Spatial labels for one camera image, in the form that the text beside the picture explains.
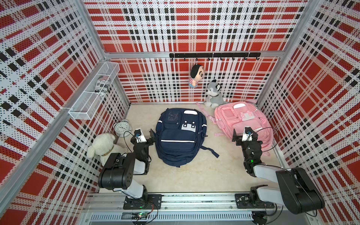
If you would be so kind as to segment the pink school backpack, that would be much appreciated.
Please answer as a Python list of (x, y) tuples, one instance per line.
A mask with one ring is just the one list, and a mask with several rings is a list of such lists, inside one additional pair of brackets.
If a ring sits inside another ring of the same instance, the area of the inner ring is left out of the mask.
[(258, 134), (258, 140), (262, 141), (263, 155), (270, 156), (274, 140), (273, 128), (264, 113), (253, 105), (251, 100), (221, 105), (215, 109), (214, 116), (208, 114), (201, 104), (197, 105), (203, 114), (216, 124), (223, 135), (230, 140), (234, 131), (240, 136), (246, 127), (252, 128)]

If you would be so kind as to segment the navy blue backpack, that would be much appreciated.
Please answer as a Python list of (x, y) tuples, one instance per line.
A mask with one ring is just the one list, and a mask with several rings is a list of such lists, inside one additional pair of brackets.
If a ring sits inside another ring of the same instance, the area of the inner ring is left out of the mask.
[(160, 116), (155, 131), (158, 157), (167, 165), (181, 167), (191, 162), (199, 150), (219, 155), (203, 143), (207, 132), (205, 115), (196, 109), (168, 108)]

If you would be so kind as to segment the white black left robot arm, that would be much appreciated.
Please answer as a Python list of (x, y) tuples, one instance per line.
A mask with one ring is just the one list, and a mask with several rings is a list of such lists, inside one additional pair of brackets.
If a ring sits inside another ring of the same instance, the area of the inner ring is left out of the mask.
[(131, 138), (133, 151), (130, 153), (112, 153), (106, 161), (98, 178), (100, 188), (125, 195), (123, 209), (153, 210), (156, 208), (149, 197), (145, 185), (138, 183), (135, 175), (146, 175), (150, 168), (149, 146), (156, 141), (155, 132), (150, 130), (150, 138), (145, 138), (141, 129), (137, 129)]

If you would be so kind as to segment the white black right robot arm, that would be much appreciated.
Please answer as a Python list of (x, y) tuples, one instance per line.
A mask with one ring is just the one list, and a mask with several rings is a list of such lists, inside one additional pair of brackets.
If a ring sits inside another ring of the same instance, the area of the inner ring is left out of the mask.
[(325, 207), (323, 196), (303, 168), (286, 169), (265, 164), (261, 160), (263, 143), (258, 140), (258, 134), (251, 127), (245, 127), (242, 135), (233, 131), (232, 142), (242, 149), (247, 174), (278, 184), (277, 188), (267, 185), (251, 187), (251, 206), (261, 207), (271, 203), (282, 205), (295, 215), (316, 212)]

